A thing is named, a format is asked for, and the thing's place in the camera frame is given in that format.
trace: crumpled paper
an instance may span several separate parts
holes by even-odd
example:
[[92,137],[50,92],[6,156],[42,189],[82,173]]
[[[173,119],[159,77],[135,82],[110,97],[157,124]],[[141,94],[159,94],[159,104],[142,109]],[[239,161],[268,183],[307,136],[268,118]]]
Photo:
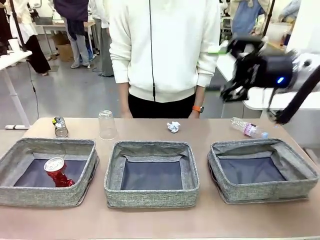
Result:
[[173,134],[179,131],[180,123],[177,121],[173,121],[172,123],[167,122],[166,125]]

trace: clear plastic cup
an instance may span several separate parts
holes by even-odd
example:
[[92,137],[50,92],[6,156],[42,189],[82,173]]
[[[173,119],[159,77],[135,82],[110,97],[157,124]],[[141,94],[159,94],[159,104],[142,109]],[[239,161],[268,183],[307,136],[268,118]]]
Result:
[[102,140],[113,140],[118,132],[115,119],[111,111],[104,110],[99,112],[99,136]]

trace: basket rim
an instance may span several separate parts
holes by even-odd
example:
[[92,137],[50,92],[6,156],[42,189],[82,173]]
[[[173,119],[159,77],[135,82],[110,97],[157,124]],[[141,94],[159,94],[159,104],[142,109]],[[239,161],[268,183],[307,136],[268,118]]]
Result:
[[[60,142],[75,142],[75,141],[88,141],[88,142],[91,142],[93,143],[92,144],[92,148],[90,150],[90,154],[88,156],[88,159],[90,159],[94,152],[96,151],[96,141],[95,140],[92,140],[92,139],[80,139],[80,138],[49,138],[49,137],[22,137],[21,139],[19,139],[15,144],[13,144],[9,150],[7,152],[5,152],[1,157],[0,157],[0,164],[1,164],[1,161],[7,156],[7,154],[9,154],[9,152],[15,148],[16,144],[20,143],[20,142],[24,142],[24,141],[27,141],[27,140],[40,140],[40,141],[46,141],[46,140],[54,140],[54,141],[60,141]],[[29,190],[29,191],[43,191],[43,190],[50,190],[50,191],[60,191],[60,192],[70,192],[71,190],[74,190],[76,191],[77,188],[79,187],[79,185],[81,184],[81,181],[82,179],[84,178],[84,175],[85,175],[85,172],[87,171],[88,169],[88,166],[89,166],[89,163],[90,161],[87,160],[84,167],[83,167],[83,170],[82,170],[82,173],[78,179],[78,181],[72,185],[72,186],[66,186],[66,187],[30,187],[30,186],[0,186],[0,191],[1,190],[18,190],[18,191],[25,191],[25,190]]]
[[234,145],[235,141],[217,141],[214,142],[210,145],[210,152],[209,154],[213,155],[213,158],[218,166],[218,170],[221,172],[222,176],[223,176],[223,180],[226,181],[230,186],[234,187],[234,188],[246,188],[246,187],[260,187],[260,186],[268,186],[268,185],[275,185],[275,183],[277,185],[289,185],[289,184],[296,184],[296,183],[301,183],[301,184],[308,184],[308,183],[314,183],[319,181],[319,173],[317,173],[313,167],[307,162],[305,161],[305,159],[300,156],[288,143],[286,143],[285,141],[283,141],[280,138],[268,138],[268,139],[243,139],[243,140],[239,140],[237,142],[267,142],[268,140],[275,140],[275,141],[280,141],[283,144],[285,144],[285,146],[287,148],[289,148],[293,154],[295,154],[300,160],[303,161],[304,164],[306,164],[308,166],[308,168],[311,170],[312,174],[314,175],[314,178],[312,179],[301,179],[301,180],[287,180],[287,181],[267,181],[267,182],[259,182],[259,183],[242,183],[242,184],[235,184],[231,181],[229,181],[229,179],[227,178],[225,172],[222,169],[222,166],[220,164],[220,161],[218,161],[218,157],[216,156],[214,150],[213,150],[213,146],[214,145],[221,145],[221,144],[228,144],[228,145]]
[[[169,144],[184,144],[186,145],[190,152],[191,152],[191,157],[192,160],[190,161],[191,163],[194,164],[194,172],[195,172],[195,180],[196,180],[196,186],[192,189],[178,189],[178,190],[113,190],[107,187],[107,182],[108,182],[108,175],[110,172],[110,168],[111,168],[111,159],[115,150],[115,147],[121,143],[169,143]],[[112,150],[110,152],[110,156],[109,156],[109,162],[108,162],[108,166],[104,175],[104,180],[103,180],[103,187],[104,190],[107,191],[108,193],[187,193],[187,192],[196,192],[200,189],[200,178],[199,178],[199,173],[198,173],[198,169],[197,169],[197,164],[196,164],[196,159],[194,156],[194,152],[192,151],[191,146],[189,145],[189,143],[184,142],[184,141],[157,141],[157,140],[119,140],[116,143],[114,143]]]

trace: plastic water bottle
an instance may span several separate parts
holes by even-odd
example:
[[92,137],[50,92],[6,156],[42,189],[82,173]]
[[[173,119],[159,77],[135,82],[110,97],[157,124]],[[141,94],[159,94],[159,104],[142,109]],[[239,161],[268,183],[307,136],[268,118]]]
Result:
[[253,123],[243,121],[238,117],[233,117],[231,119],[231,126],[233,129],[239,130],[244,135],[254,139],[267,139],[269,136],[269,134],[263,131],[260,127]]

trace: sneaker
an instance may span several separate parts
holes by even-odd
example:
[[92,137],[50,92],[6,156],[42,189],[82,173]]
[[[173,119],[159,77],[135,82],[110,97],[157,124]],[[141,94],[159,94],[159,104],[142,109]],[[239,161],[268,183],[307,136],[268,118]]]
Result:
[[84,67],[87,68],[87,69],[90,69],[90,68],[91,68],[90,63],[89,63],[89,64],[82,64],[82,66],[84,66]]
[[70,68],[72,68],[72,69],[77,69],[78,67],[80,67],[79,63],[75,63],[75,62],[74,62],[74,63],[71,65]]
[[106,76],[106,75],[104,75],[103,73],[100,73],[100,74],[98,74],[98,76],[99,77],[104,77],[104,78],[114,78],[115,77],[115,75],[110,75],[110,76]]

